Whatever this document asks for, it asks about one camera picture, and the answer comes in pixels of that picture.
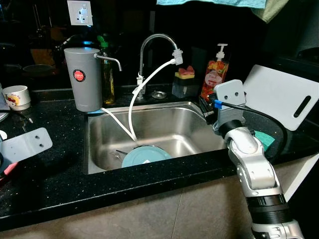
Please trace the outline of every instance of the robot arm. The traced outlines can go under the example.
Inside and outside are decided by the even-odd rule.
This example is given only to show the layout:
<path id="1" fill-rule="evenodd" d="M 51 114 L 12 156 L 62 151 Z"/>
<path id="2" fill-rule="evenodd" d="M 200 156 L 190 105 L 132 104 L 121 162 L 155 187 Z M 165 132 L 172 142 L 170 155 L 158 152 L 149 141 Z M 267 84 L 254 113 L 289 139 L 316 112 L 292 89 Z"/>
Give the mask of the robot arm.
<path id="1" fill-rule="evenodd" d="M 237 106 L 245 105 L 242 82 L 232 80 L 214 89 L 218 100 Z M 243 125 L 242 110 L 219 107 L 216 134 L 222 135 L 228 154 L 237 168 L 243 193 L 252 217 L 256 239 L 304 239 L 285 200 L 284 193 L 270 162 L 265 158 L 259 139 Z"/>

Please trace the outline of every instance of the sink basin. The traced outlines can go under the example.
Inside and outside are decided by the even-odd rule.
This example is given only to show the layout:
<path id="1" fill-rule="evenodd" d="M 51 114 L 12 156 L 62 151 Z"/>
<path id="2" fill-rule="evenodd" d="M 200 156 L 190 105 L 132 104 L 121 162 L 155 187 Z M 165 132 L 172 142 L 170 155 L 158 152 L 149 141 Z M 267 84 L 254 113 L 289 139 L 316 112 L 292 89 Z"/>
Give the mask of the sink basin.
<path id="1" fill-rule="evenodd" d="M 129 128 L 128 107 L 108 110 Z M 83 162 L 85 173 L 121 168 L 126 156 L 121 152 L 128 153 L 139 145 L 156 145 L 172 158 L 226 147 L 223 138 L 214 134 L 200 109 L 191 102 L 136 106 L 132 112 L 132 122 L 137 142 L 109 115 L 87 116 Z"/>

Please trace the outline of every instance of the speckled granite countertop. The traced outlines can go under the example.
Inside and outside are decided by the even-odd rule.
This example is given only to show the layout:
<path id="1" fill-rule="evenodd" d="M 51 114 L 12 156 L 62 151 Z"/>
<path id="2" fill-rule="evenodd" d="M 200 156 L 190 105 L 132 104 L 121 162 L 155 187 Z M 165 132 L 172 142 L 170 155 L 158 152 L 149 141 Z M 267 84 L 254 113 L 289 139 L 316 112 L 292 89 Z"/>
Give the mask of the speckled granite countertop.
<path id="1" fill-rule="evenodd" d="M 127 106 L 130 89 L 122 89 L 112 106 Z M 108 205 L 157 194 L 235 174 L 227 149 L 86 175 L 82 172 L 84 115 L 75 108 L 72 91 L 34 93 L 32 107 L 23 112 L 34 124 L 28 130 L 45 127 L 53 147 L 18 164 L 0 182 L 0 231 L 40 223 Z M 149 99 L 140 104 L 181 101 Z M 266 156 L 272 157 L 281 138 L 279 128 L 259 116 L 245 115 L 249 128 L 263 131 L 277 140 Z M 311 135 L 315 125 L 304 122 L 288 132 L 288 143 L 276 163 L 318 152 L 318 139 Z M 15 116 L 0 122 L 8 138 L 23 133 Z"/>

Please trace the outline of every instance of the electrical outlet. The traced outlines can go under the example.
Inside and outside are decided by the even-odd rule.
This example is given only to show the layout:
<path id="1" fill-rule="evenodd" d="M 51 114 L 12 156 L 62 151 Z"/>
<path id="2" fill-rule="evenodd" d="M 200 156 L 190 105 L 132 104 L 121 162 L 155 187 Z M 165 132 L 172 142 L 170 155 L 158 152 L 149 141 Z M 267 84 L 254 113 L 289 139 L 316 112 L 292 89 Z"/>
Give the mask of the electrical outlet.
<path id="1" fill-rule="evenodd" d="M 68 0 L 68 8 L 71 25 L 93 25 L 90 1 Z"/>

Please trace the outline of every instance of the dish soap bottle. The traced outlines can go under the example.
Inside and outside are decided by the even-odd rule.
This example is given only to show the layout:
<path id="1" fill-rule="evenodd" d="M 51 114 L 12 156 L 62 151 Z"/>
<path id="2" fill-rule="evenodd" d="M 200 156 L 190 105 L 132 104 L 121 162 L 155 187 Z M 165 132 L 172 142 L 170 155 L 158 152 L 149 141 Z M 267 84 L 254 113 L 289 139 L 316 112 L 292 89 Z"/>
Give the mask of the dish soap bottle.
<path id="1" fill-rule="evenodd" d="M 101 55 L 110 57 L 108 50 L 109 43 L 104 41 L 102 36 L 98 36 L 98 41 L 101 43 Z M 104 59 L 101 62 L 103 103 L 111 104 L 115 100 L 112 64 L 110 61 Z"/>
<path id="2" fill-rule="evenodd" d="M 223 60 L 225 53 L 223 52 L 224 46 L 228 44 L 219 43 L 220 51 L 216 54 L 216 59 L 208 62 L 205 80 L 201 89 L 201 94 L 207 102 L 209 102 L 208 95 L 213 94 L 213 89 L 216 85 L 223 83 L 225 80 L 226 72 L 228 70 L 228 62 Z"/>

